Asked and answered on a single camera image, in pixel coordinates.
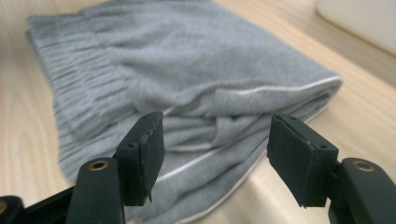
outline wooden table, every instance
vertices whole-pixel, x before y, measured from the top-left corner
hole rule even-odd
[[[57,165],[52,92],[25,37],[25,19],[98,2],[0,2],[0,195],[30,205],[69,186]],[[314,0],[217,2],[341,74],[343,88],[309,125],[340,148],[339,159],[373,161],[396,181],[396,57],[323,20]],[[327,209],[298,207],[262,159],[228,200],[195,223],[328,222]]]

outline white object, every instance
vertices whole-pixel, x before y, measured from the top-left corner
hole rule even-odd
[[[318,0],[327,20],[396,55],[396,0]]]

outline fabric fold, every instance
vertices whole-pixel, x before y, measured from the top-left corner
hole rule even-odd
[[[34,16],[28,37],[54,93],[69,181],[112,156],[140,116],[163,111],[153,203],[128,218],[175,223],[236,189],[265,152],[273,112],[318,114],[342,79],[211,1],[109,1]]]

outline folded fabric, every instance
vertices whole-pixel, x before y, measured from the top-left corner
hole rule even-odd
[[[140,116],[164,112],[167,154],[153,203],[125,210],[147,223],[213,209],[263,155],[271,113],[310,119],[342,84],[206,0],[111,1],[28,23],[70,181],[84,162],[112,156]]]

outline gray towel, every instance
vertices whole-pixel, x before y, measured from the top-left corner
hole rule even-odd
[[[310,119],[342,84],[206,0],[111,1],[28,23],[70,181],[85,161],[112,156],[140,116],[164,112],[167,154],[153,203],[125,211],[147,223],[215,207],[263,155],[271,113]]]

